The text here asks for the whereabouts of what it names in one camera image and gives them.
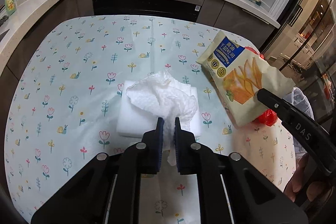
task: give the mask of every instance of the silver rivet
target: silver rivet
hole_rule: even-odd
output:
[[[107,158],[107,155],[105,153],[99,153],[97,155],[97,160],[105,160]]]
[[[199,150],[201,148],[201,145],[199,143],[192,143],[190,147],[193,150]]]
[[[233,160],[240,160],[241,159],[241,155],[239,153],[236,153],[236,152],[233,152],[231,155],[230,155],[231,159]]]
[[[146,148],[146,144],[145,143],[137,143],[135,147],[137,149],[145,149]]]

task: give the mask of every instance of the table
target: table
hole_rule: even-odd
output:
[[[280,121],[235,126],[196,63],[218,31],[176,19],[115,15],[71,19],[48,34],[20,79],[5,133],[7,183],[22,216],[30,222],[96,154],[121,153],[139,141],[116,132],[123,83],[163,69],[197,87],[203,119],[197,141],[223,155],[240,152],[283,190],[295,171],[292,136]],[[199,223],[198,206],[196,177],[180,176],[165,155],[158,175],[143,176],[140,223]]]

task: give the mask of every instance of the bread package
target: bread package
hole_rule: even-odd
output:
[[[216,35],[197,63],[210,72],[238,126],[252,122],[267,110],[256,98],[259,89],[265,88],[282,98],[295,86],[292,79],[229,40],[223,31]]]

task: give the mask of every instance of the dish soap bottle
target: dish soap bottle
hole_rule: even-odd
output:
[[[15,1],[14,0],[5,0],[5,7],[8,15],[10,16],[16,11]]]

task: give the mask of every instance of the white tissue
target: white tissue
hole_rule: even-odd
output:
[[[198,109],[196,98],[192,95],[192,87],[180,83],[167,71],[160,71],[128,87],[126,96],[134,106],[164,119],[163,150],[170,150],[168,162],[175,165],[175,117],[180,118],[183,130],[190,131],[190,121]]]

